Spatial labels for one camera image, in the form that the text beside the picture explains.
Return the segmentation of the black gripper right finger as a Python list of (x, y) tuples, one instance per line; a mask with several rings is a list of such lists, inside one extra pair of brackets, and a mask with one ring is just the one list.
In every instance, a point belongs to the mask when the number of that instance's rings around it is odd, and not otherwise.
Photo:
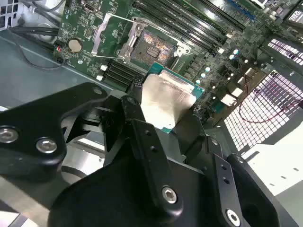
[(247, 161), (225, 156), (220, 143), (207, 135), (198, 116), (190, 115), (196, 134), (189, 165), (206, 176), (211, 206), (224, 227), (296, 227), (298, 224), (273, 196)]

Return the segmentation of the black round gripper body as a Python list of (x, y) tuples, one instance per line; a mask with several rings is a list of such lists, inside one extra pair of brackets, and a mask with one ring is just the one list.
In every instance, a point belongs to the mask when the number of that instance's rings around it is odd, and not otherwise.
[[(172, 159), (169, 164), (184, 209), (171, 227), (217, 227), (205, 176)], [(51, 227), (162, 227), (151, 208), (143, 174), (126, 156), (66, 188), (48, 217)]]

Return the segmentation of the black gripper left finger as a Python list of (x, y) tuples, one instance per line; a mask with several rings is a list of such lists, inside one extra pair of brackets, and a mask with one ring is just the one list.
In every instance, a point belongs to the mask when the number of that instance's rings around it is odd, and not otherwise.
[(77, 119), (95, 110), (111, 123), (113, 141), (130, 140), (132, 152), (143, 168), (147, 195), (161, 217), (175, 218), (183, 210), (177, 195), (170, 201), (164, 188), (177, 193), (172, 172), (153, 125), (145, 121), (137, 100), (129, 95), (109, 97), (94, 83), (83, 83), (0, 115), (0, 172), (2, 175), (49, 180), (66, 156), (66, 144), (84, 130)]

